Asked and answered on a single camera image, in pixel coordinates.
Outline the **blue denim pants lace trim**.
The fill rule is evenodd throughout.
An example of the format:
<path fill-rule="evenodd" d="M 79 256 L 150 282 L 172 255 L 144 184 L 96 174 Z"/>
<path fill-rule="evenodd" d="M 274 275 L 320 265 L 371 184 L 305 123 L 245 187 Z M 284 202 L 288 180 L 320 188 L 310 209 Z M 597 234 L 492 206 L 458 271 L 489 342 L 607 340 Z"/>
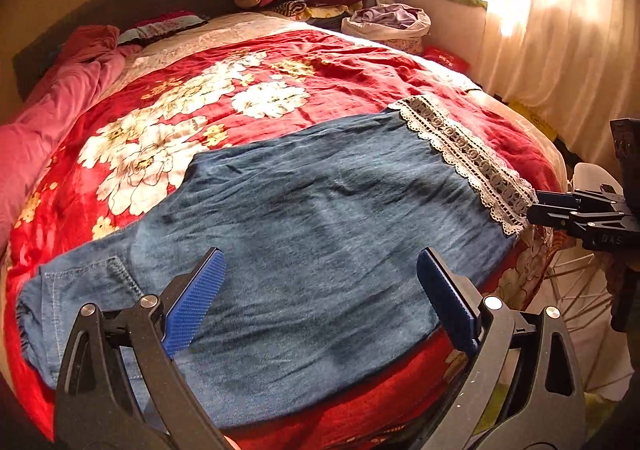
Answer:
<path fill-rule="evenodd" d="M 280 418 L 428 337 L 437 318 L 416 277 L 420 251 L 483 283 L 534 199 L 423 96 L 201 152 L 142 218 L 38 268 L 16 301 L 22 352 L 53 385 L 81 305 L 130 306 L 219 248 L 224 283 L 178 368 L 222 428 Z"/>

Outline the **cream curtain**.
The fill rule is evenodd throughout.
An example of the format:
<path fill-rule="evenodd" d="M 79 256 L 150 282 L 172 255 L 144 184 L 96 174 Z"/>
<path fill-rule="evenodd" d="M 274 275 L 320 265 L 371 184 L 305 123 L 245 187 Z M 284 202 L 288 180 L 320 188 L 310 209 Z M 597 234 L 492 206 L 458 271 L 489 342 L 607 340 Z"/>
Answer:
<path fill-rule="evenodd" d="M 616 172 L 610 123 L 639 114 L 639 0 L 486 2 L 472 79 Z"/>

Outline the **red floral bed blanket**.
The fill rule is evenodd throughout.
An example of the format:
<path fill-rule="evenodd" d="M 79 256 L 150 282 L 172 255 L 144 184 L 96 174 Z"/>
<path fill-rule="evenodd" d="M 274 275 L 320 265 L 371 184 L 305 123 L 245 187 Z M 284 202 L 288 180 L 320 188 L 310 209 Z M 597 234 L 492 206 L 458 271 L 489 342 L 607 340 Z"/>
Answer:
<path fill-rule="evenodd" d="M 53 435 L 55 383 L 43 381 L 23 355 L 16 301 L 40 266 L 142 218 L 181 186 L 198 153 L 378 114 L 419 96 L 450 112 L 534 192 L 566 183 L 555 147 L 464 76 L 328 32 L 285 32 L 200 51 L 97 98 L 52 153 L 1 244 L 4 373 L 37 430 Z M 551 240 L 548 229 L 526 222 L 496 270 L 474 283 L 525 305 Z M 249 449 L 371 449 L 433 407 L 455 365 L 436 323 L 405 355 L 305 409 L 219 427 Z"/>

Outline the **bag of purple clothes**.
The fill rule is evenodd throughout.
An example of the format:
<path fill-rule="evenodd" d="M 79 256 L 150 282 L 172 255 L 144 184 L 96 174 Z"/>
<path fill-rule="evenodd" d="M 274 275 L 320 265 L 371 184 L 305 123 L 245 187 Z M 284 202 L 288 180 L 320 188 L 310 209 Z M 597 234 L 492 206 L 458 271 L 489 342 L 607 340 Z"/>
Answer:
<path fill-rule="evenodd" d="M 341 23 L 343 34 L 377 42 L 408 54 L 423 54 L 431 19 L 421 8 L 387 4 L 359 9 Z"/>

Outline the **pink duvet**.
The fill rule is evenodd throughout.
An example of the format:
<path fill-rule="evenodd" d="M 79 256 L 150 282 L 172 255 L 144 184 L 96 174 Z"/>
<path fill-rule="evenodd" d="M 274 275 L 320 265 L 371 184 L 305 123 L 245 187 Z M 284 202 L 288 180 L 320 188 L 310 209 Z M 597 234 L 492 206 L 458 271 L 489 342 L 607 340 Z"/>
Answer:
<path fill-rule="evenodd" d="M 78 116 L 122 74 L 128 57 L 141 50 L 119 45 L 113 25 L 76 28 L 53 66 L 26 100 L 26 109 L 1 126 L 1 244 L 20 216 L 52 153 Z"/>

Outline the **patterned pillow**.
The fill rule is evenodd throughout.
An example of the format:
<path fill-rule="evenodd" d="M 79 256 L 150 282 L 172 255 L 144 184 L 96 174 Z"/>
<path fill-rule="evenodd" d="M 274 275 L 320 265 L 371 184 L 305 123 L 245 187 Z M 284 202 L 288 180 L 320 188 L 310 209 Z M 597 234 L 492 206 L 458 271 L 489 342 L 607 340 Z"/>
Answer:
<path fill-rule="evenodd" d="M 186 10 L 175 11 L 135 23 L 131 28 L 127 28 L 126 31 L 119 34 L 117 45 L 129 43 L 147 44 L 189 28 L 196 28 L 205 23 L 206 20 L 198 14 L 194 14 L 194 12 Z"/>

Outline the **dark grey headboard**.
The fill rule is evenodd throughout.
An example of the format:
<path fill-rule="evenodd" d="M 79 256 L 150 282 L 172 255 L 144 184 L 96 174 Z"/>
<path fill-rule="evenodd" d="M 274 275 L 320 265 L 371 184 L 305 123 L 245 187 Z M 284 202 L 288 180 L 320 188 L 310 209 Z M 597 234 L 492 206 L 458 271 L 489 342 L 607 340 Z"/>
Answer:
<path fill-rule="evenodd" d="M 37 36 L 12 59 L 18 94 L 25 99 L 53 62 L 53 51 L 81 25 L 109 24 L 122 31 L 135 23 L 186 10 L 220 17 L 236 9 L 233 0 L 88 0 Z"/>

